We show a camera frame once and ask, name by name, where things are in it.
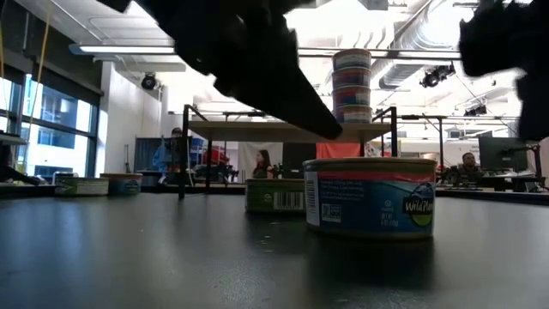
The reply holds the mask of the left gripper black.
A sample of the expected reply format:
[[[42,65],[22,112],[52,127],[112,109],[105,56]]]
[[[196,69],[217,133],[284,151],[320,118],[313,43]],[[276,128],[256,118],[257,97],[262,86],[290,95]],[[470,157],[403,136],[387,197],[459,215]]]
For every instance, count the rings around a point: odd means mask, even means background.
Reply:
[[[298,68],[296,33],[284,17],[316,0],[96,1],[120,13],[137,3],[172,39],[182,60],[217,76],[214,86],[225,96],[323,138],[341,135],[342,127]],[[268,57],[275,67],[226,67]]]

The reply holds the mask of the blue pink salmon can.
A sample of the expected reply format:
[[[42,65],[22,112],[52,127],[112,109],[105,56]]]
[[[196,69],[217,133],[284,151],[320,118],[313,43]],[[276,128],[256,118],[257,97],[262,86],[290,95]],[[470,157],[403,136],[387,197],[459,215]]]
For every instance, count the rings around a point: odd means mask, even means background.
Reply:
[[[136,195],[141,192],[141,173],[102,173],[100,177],[108,180],[109,195]]]
[[[333,89],[347,86],[369,87],[371,71],[363,67],[349,67],[336,70],[332,73]]]
[[[363,123],[371,122],[372,109],[365,105],[339,106],[333,110],[333,114],[339,123]]]
[[[334,107],[370,105],[371,90],[366,86],[345,86],[332,92]]]
[[[400,157],[305,161],[307,225],[320,233],[370,239],[428,239],[436,165]]]
[[[369,69],[371,67],[371,53],[366,49],[346,49],[338,51],[332,57],[333,70],[341,70],[351,67]]]

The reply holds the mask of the green tuna can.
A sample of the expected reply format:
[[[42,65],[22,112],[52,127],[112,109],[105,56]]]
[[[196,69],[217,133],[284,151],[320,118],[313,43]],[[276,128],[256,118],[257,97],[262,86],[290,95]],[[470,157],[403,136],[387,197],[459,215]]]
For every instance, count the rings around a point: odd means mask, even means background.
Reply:
[[[105,196],[109,180],[104,178],[60,178],[56,180],[55,194],[59,196]]]
[[[249,213],[303,214],[305,181],[303,179],[247,179],[244,207]]]

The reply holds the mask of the white sheet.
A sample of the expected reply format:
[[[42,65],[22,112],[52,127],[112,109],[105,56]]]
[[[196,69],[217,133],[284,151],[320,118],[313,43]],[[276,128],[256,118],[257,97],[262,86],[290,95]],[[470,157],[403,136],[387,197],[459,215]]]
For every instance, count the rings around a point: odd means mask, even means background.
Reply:
[[[256,168],[256,157],[260,150],[268,152],[271,166],[282,163],[282,142],[240,142],[238,144],[238,170],[242,180],[252,178]]]

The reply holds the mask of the person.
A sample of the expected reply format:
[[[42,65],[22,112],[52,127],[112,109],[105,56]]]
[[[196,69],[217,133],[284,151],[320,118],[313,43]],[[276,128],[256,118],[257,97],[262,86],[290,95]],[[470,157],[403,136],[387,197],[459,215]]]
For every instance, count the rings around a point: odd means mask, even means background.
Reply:
[[[458,167],[459,173],[477,173],[480,171],[478,166],[476,165],[476,160],[474,157],[474,154],[471,152],[467,152],[462,155],[462,163]]]
[[[156,149],[153,164],[161,173],[159,185],[168,185],[175,174],[180,172],[181,138],[183,131],[179,127],[172,129],[171,137],[162,140]]]
[[[253,170],[253,179],[273,179],[275,170],[270,162],[269,152],[266,149],[261,149],[256,154],[256,167]]]

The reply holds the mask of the orange cloth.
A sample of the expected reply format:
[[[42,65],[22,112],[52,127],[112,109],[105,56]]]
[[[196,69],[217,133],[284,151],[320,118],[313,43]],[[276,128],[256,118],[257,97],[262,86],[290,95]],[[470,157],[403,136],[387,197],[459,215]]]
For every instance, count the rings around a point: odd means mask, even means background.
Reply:
[[[317,159],[360,157],[359,143],[317,143]]]

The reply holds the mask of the cluttered desk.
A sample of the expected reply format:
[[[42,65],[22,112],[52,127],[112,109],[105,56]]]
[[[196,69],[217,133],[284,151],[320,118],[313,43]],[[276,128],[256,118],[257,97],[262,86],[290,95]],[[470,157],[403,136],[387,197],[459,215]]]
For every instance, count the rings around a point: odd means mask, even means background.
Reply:
[[[450,191],[549,193],[545,181],[544,177],[536,177],[532,173],[487,174],[477,182],[467,182],[466,179],[453,177],[437,184],[437,188]]]

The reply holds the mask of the red crate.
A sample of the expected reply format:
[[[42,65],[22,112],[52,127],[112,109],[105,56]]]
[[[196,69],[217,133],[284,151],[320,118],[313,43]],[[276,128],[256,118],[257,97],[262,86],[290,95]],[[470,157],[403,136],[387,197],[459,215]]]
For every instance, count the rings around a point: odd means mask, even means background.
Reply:
[[[211,149],[204,149],[202,152],[202,164],[211,165],[226,164],[230,161],[230,157],[227,155],[227,151],[220,146],[213,146]]]

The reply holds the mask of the black track light cluster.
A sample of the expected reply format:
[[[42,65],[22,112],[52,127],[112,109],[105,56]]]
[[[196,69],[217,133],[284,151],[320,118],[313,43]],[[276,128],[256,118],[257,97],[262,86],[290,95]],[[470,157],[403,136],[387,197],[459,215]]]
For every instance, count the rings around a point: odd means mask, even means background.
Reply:
[[[432,70],[425,72],[425,76],[419,82],[423,88],[434,88],[440,82],[447,80],[450,76],[455,74],[455,66],[450,65],[439,65]]]

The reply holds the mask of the dark blue partition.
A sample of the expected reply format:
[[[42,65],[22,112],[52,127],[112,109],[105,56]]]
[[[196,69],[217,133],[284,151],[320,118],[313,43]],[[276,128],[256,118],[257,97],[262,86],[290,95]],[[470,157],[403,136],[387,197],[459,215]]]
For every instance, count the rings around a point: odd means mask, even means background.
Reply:
[[[161,145],[160,137],[137,137],[135,139],[134,171],[158,171],[154,165],[154,154]]]

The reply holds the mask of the long linear ceiling light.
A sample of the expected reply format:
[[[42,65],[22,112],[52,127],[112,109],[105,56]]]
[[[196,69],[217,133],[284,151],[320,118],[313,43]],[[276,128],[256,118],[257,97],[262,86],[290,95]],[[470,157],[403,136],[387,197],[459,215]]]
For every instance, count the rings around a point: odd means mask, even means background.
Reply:
[[[174,55],[175,50],[162,45],[69,45],[69,50],[76,55]],[[341,49],[303,47],[298,54],[305,58],[330,58]],[[461,54],[458,51],[447,50],[369,50],[372,58],[406,59],[406,60],[441,60],[458,61]]]

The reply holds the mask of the grey ledge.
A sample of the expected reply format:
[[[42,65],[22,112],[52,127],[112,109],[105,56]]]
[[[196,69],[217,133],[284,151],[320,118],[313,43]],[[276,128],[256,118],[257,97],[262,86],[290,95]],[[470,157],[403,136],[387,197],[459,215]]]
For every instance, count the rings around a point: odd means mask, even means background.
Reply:
[[[27,145],[27,141],[24,138],[21,138],[17,135],[4,133],[0,131],[0,147],[2,146],[19,146],[19,145]]]

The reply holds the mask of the wooden shelf black metal frame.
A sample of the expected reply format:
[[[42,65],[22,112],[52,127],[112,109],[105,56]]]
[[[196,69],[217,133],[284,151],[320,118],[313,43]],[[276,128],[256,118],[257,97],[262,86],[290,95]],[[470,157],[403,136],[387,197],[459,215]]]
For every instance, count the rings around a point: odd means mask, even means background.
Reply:
[[[383,138],[390,134],[391,155],[396,157],[398,151],[397,113],[390,107],[372,119],[370,124],[344,123],[341,133],[335,139],[302,130],[297,126],[285,122],[211,122],[192,105],[185,105],[183,109],[183,145],[181,146],[181,171],[184,175],[189,166],[188,133],[193,132],[207,140],[206,151],[206,180],[203,191],[207,194],[211,187],[211,166],[213,142],[296,142],[296,143],[347,143],[358,142],[360,154],[365,154],[365,143],[377,137]]]

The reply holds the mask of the black metal pole frame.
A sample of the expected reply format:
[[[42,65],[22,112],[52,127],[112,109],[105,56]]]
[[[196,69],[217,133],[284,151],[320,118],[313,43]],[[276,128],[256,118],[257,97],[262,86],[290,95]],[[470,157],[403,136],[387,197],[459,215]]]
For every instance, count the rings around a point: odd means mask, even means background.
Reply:
[[[514,135],[514,119],[509,117],[408,114],[397,118],[399,155],[433,160],[438,174],[461,165],[466,153],[480,163],[481,137]]]

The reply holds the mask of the silver ventilation duct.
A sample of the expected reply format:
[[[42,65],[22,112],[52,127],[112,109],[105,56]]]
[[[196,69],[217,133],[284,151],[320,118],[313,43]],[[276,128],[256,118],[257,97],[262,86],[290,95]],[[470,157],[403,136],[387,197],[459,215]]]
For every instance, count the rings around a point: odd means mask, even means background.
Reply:
[[[453,9],[454,0],[428,0],[412,22],[395,36],[390,49],[451,50],[457,45],[461,17]],[[395,60],[376,59],[371,65],[372,79],[381,89],[395,89],[420,70],[423,64],[398,64]]]

